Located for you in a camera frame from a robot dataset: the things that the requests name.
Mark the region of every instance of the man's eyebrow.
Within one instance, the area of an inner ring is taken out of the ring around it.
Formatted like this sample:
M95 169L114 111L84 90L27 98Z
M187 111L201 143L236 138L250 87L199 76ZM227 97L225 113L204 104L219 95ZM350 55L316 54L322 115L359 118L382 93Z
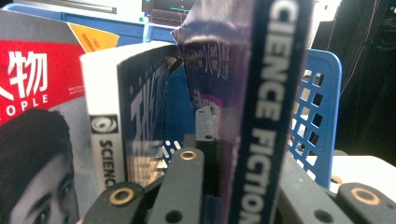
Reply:
M74 174L73 174L73 173L67 173L67 174L64 176L64 178L62 179L62 181L61 181L61 182L59 183L59 185L58 185L58 188L57 188L58 192L59 192L60 190L63 189L64 185L65 185L67 182L69 182L70 179L73 180L73 178L74 178Z
M50 193L48 193L48 194L44 195L43 197L41 197L37 202L35 202L35 203L32 205L32 207L29 209L29 212L27 213L27 215L28 215L28 216L32 215L33 212L34 212L36 209L42 207L43 204L45 204L47 201L49 201L49 200L50 200L50 197L51 197L51 194L50 194Z

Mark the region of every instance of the man's hair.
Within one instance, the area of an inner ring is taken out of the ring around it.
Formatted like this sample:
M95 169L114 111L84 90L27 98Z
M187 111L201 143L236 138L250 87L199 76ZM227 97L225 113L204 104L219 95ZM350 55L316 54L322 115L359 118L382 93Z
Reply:
M8 222L29 182L55 156L72 162L69 138L57 111L32 108L0 126L0 223Z

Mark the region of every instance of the book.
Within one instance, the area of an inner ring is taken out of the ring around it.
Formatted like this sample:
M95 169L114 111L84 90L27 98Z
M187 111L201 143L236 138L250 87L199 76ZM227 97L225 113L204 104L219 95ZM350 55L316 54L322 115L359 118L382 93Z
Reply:
M195 110L218 117L219 223L270 223L311 23L304 0L198 0L172 34Z
M1 9L0 21L0 223L76 222L98 196L79 56L119 37Z
M181 65L176 45L149 42L82 55L98 188L163 175L166 80Z

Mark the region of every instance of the yellow label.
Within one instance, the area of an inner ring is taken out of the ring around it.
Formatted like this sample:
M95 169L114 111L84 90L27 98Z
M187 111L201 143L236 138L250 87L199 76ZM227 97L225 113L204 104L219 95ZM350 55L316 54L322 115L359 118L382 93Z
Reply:
M68 23L68 25L86 53L100 49L114 48L117 46L120 38L118 35L93 29L91 27L77 25L74 23Z

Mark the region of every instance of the blue basket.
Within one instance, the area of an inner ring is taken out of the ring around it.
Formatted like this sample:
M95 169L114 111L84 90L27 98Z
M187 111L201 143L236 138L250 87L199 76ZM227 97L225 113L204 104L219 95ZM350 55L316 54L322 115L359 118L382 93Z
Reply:
M332 175L341 74L337 56L308 49L305 73L291 113L289 150L326 189Z

